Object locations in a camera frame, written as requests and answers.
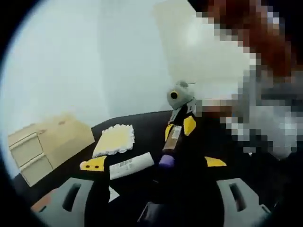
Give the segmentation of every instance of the barcode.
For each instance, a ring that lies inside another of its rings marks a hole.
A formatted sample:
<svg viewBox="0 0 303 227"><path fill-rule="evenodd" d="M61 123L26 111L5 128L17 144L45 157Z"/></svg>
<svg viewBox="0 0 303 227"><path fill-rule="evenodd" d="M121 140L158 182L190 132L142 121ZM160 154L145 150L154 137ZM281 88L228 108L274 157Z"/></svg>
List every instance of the barcode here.
<svg viewBox="0 0 303 227"><path fill-rule="evenodd" d="M181 126L176 126L176 127L174 128L174 133L172 134L171 138L172 138L172 139L178 139L178 138L179 138L179 135L180 135L180 133L181 133L181 129L182 129Z"/></svg>
<svg viewBox="0 0 303 227"><path fill-rule="evenodd" d="M133 159L131 158L131 159L126 160L124 162L120 162L119 167L125 166L126 164L131 163L132 161L133 161Z"/></svg>

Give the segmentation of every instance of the yellow plastic piece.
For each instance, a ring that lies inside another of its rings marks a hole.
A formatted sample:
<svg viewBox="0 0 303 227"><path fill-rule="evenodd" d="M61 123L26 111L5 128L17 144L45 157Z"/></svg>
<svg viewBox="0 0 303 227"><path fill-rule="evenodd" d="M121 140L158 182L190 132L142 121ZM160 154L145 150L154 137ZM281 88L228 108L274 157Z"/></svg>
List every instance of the yellow plastic piece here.
<svg viewBox="0 0 303 227"><path fill-rule="evenodd" d="M169 136L169 131L171 129L171 127L174 126L174 124L169 124L166 129L165 129L165 141L167 140L168 136Z"/></svg>
<svg viewBox="0 0 303 227"><path fill-rule="evenodd" d="M93 158L80 164L80 170L104 172L104 160L106 156Z"/></svg>
<svg viewBox="0 0 303 227"><path fill-rule="evenodd" d="M217 158L213 158L213 157L205 157L206 161L207 161L207 167L212 167L212 166L227 166L225 162L217 159Z"/></svg>
<svg viewBox="0 0 303 227"><path fill-rule="evenodd" d="M189 116L184 119L183 121L184 124L184 134L186 136L189 136L190 133L195 129L196 127L196 122L192 116Z"/></svg>

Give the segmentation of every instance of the white tube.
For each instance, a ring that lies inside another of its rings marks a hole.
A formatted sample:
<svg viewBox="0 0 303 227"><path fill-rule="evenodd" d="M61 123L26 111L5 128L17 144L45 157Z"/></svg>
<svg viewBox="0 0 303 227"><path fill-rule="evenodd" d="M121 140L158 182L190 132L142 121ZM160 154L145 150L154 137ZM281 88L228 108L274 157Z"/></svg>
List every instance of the white tube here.
<svg viewBox="0 0 303 227"><path fill-rule="evenodd" d="M124 162L114 164L109 167L109 178L114 180L129 174L139 172L147 167L154 165L151 154L145 153L143 155L133 157Z"/></svg>

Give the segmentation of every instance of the black table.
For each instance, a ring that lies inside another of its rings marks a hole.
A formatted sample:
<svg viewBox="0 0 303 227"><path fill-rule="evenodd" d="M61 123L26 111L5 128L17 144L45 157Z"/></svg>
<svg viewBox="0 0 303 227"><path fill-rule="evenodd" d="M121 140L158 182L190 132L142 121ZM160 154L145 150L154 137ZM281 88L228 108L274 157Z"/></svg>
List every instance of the black table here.
<svg viewBox="0 0 303 227"><path fill-rule="evenodd" d="M123 154L107 157L109 165L125 161L132 157L150 152L155 162L161 156L164 145L164 131L171 111L144 113L113 118L92 128L95 142L32 187L29 187L19 174L13 180L18 193L24 196L29 206L33 205L45 194L61 186L70 177L83 178L79 169L82 161L89 160L102 131L115 124L132 124L135 144L133 150ZM228 168L214 168L215 179L240 177L260 197L260 204L272 208L281 194L287 178L279 172L276 161L269 154L254 154L250 157L243 153L243 147L219 123L218 119L199 118L197 130L191 135L188 150L199 150L204 156L217 157L223 160ZM120 196L109 205L116 224L135 222L144 208L149 194L153 190L155 167L149 167L130 176L110 181L110 186Z"/></svg>

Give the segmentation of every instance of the wooden cabinet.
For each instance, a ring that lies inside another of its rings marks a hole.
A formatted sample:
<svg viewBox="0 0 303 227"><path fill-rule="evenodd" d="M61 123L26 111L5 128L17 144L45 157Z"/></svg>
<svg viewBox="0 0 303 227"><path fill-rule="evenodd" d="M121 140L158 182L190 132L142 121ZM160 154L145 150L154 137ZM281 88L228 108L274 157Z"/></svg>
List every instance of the wooden cabinet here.
<svg viewBox="0 0 303 227"><path fill-rule="evenodd" d="M89 126L65 114L29 125L8 141L21 174L32 186L95 140Z"/></svg>

